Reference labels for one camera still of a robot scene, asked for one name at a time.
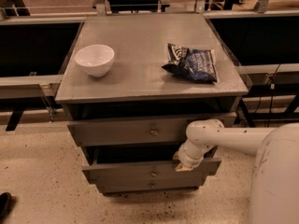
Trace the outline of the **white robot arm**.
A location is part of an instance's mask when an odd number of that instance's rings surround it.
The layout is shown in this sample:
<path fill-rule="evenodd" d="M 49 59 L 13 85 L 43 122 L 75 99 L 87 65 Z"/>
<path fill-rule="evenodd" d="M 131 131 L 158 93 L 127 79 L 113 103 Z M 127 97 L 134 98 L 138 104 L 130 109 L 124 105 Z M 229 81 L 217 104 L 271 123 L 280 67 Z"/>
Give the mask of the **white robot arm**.
<path fill-rule="evenodd" d="M 226 128 L 217 119 L 197 120 L 174 158 L 178 172 L 191 171 L 213 147 L 255 158 L 249 202 L 250 224 L 299 224 L 299 124 L 277 128 Z"/>

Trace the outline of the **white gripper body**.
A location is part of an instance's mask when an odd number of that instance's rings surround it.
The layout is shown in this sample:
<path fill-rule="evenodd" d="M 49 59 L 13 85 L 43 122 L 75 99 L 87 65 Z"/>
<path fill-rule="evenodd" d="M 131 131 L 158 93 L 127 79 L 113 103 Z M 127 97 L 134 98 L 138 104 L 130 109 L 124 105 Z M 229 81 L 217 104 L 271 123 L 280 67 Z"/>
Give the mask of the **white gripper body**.
<path fill-rule="evenodd" d="M 212 149 L 212 145 L 184 142 L 178 150 L 179 168 L 196 168 L 204 159 L 204 155 Z"/>

